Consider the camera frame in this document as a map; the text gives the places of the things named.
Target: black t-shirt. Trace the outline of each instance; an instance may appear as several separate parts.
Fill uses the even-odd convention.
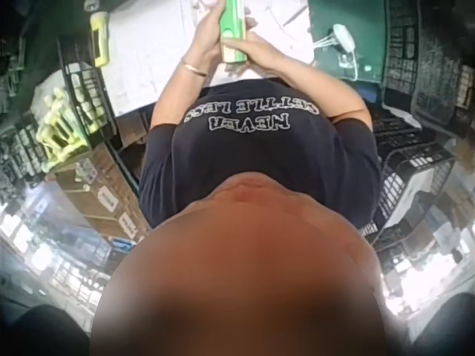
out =
[[[212,88],[179,125],[148,133],[140,207],[155,227],[243,172],[308,194],[357,228],[379,199],[376,144],[362,122],[332,125],[298,90],[246,80]]]

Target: green object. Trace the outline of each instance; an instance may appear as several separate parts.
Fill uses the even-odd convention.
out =
[[[246,19],[244,14],[244,0],[226,0],[226,9],[220,20],[221,37],[228,39],[246,38]],[[246,54],[239,50],[222,47],[223,62],[241,63],[247,61]]]
[[[347,27],[355,40],[358,80],[382,82],[386,54],[386,13],[382,0],[309,0],[313,41],[330,34],[334,24]],[[353,67],[340,66],[343,61],[336,47],[315,49],[316,67],[340,79],[354,80]],[[352,54],[347,54],[351,63]]]

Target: person's right hand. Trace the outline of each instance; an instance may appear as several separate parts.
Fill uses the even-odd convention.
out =
[[[221,39],[222,43],[244,52],[251,62],[266,72],[274,73],[276,64],[286,56],[259,35],[248,32],[246,39]]]

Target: forearm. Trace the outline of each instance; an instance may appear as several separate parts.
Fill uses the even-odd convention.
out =
[[[372,127],[363,99],[341,80],[286,56],[276,61],[273,71],[288,85],[308,95],[332,121],[355,117]]]
[[[183,60],[207,73],[206,59],[194,49],[191,48]],[[150,129],[161,124],[178,125],[186,110],[197,101],[205,80],[180,63],[155,104]]]

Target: hand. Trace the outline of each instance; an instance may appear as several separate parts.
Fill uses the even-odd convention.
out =
[[[249,32],[246,39],[221,39],[227,47],[240,50],[266,72],[274,73],[278,63],[286,56],[259,35]]]
[[[226,0],[217,4],[196,26],[193,42],[183,57],[186,63],[208,73],[212,65],[220,58],[220,17],[226,7]]]

